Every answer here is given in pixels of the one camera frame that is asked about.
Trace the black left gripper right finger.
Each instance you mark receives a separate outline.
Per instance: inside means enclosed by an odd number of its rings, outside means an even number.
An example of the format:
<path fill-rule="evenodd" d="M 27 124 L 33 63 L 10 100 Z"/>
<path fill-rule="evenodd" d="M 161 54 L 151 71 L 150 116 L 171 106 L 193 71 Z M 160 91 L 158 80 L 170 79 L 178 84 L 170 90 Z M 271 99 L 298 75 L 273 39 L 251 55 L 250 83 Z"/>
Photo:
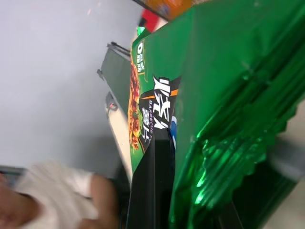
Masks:
<path fill-rule="evenodd" d="M 262 229 L 296 185 L 267 161 L 257 164 L 215 218 L 215 229 Z"/>

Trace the person in white t-shirt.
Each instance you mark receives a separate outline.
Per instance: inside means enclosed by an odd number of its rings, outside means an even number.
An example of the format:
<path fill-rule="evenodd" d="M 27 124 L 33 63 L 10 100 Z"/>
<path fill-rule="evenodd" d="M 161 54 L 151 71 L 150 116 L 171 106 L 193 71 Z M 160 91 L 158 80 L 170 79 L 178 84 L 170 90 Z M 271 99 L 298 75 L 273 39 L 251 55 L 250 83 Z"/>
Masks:
<path fill-rule="evenodd" d="M 119 229 L 112 180 L 46 162 L 25 170 L 14 186 L 0 172 L 0 229 Z"/>

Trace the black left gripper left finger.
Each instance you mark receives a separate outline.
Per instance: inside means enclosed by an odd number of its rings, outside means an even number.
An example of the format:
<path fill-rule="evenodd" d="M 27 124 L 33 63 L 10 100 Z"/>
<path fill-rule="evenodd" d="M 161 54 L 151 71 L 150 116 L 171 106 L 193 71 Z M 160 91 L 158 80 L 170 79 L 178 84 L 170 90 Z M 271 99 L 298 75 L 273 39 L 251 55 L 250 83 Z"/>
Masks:
<path fill-rule="evenodd" d="M 169 229 L 174 171 L 170 131 L 156 130 L 133 174 L 125 229 Z"/>

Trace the red snack package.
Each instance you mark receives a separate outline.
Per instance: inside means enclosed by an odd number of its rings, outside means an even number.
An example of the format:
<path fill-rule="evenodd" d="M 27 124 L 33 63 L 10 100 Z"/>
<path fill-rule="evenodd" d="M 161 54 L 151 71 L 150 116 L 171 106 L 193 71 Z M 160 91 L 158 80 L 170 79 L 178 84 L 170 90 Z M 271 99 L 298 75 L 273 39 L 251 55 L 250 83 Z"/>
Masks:
<path fill-rule="evenodd" d="M 161 18 L 160 16 L 158 16 L 157 14 L 153 13 L 150 10 L 144 9 L 141 13 L 138 26 L 144 27 L 150 33 L 153 33 L 167 23 L 168 23 L 167 20 Z"/>

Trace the green barbecue chips bag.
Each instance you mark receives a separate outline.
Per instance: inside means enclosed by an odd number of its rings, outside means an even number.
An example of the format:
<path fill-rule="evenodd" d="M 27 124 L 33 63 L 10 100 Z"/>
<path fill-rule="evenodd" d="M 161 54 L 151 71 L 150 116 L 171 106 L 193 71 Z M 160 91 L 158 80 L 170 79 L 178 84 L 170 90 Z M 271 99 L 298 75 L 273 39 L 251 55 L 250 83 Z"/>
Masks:
<path fill-rule="evenodd" d="M 131 49 L 129 143 L 136 169 L 171 131 L 170 229 L 199 229 L 265 161 L 305 96 L 305 0 L 210 0 Z"/>

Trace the orange snack bag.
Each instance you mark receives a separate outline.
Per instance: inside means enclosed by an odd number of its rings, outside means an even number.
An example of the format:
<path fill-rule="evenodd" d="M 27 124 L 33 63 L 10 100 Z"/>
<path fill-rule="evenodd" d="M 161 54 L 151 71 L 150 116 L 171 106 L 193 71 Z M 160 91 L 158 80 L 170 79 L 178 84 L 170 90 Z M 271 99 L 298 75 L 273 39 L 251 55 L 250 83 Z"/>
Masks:
<path fill-rule="evenodd" d="M 167 20 L 181 15 L 193 4 L 193 0 L 143 0 L 143 2 Z"/>

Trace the dark green conveyor belt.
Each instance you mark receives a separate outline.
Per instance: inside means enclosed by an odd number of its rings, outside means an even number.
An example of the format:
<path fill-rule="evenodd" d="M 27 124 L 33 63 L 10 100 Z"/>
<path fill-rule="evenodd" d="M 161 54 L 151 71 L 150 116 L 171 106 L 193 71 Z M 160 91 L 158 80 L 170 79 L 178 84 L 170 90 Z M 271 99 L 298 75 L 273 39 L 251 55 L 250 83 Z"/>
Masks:
<path fill-rule="evenodd" d="M 106 110 L 120 109 L 127 116 L 130 85 L 130 51 L 115 42 L 107 44 L 107 52 L 100 69 L 99 77 L 107 84 Z"/>

